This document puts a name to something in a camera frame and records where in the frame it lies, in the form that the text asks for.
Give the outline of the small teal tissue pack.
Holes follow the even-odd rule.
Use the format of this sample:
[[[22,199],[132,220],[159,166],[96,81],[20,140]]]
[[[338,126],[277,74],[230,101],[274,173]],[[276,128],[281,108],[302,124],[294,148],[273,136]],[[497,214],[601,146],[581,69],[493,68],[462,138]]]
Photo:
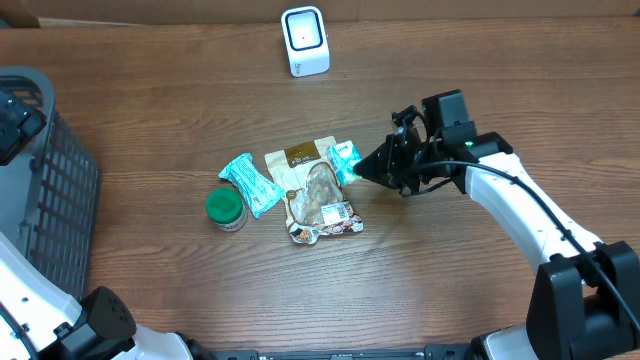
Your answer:
[[[361,179],[354,172],[354,167],[362,161],[362,157],[351,140],[331,145],[327,149],[327,157],[342,187]]]

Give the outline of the beige snack pouch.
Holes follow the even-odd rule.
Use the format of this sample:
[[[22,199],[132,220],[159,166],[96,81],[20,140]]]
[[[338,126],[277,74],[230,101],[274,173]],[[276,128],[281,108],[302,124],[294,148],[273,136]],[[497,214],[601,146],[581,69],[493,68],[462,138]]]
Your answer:
[[[364,230],[329,160],[336,144],[328,136],[264,156],[273,182],[284,191],[286,229],[298,244]]]

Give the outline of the light green wipes packet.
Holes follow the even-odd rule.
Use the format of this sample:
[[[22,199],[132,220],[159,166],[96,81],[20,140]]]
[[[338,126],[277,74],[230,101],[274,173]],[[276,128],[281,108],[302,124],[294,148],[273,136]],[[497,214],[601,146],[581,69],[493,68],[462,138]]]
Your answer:
[[[231,182],[239,190],[256,219],[285,196],[281,187],[257,170],[250,153],[243,153],[228,163],[219,177]]]

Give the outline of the green lid white jar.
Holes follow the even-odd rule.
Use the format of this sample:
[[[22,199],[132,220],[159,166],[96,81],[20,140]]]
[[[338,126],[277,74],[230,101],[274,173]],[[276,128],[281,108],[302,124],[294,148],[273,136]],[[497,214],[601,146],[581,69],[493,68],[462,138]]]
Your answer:
[[[213,191],[206,200],[205,209],[209,218],[222,230],[234,232],[248,220],[247,209],[238,192],[229,188]]]

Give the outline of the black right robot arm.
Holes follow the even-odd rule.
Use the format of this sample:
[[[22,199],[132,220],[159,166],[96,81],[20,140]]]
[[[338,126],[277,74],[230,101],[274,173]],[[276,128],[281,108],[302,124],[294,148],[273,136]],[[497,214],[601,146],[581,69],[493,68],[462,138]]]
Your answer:
[[[478,133],[461,90],[392,114],[396,127],[357,163],[362,178],[403,197],[452,183],[503,228],[535,272],[524,324],[427,359],[607,359],[639,347],[639,256],[577,224],[527,173],[498,133]]]

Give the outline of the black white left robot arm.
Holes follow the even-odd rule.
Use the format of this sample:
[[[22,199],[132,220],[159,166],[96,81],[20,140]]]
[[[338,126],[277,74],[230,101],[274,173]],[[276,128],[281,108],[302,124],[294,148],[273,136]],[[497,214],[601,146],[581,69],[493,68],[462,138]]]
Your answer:
[[[180,333],[137,324],[110,289],[87,289],[100,185],[53,92],[2,86],[2,358],[211,358]]]

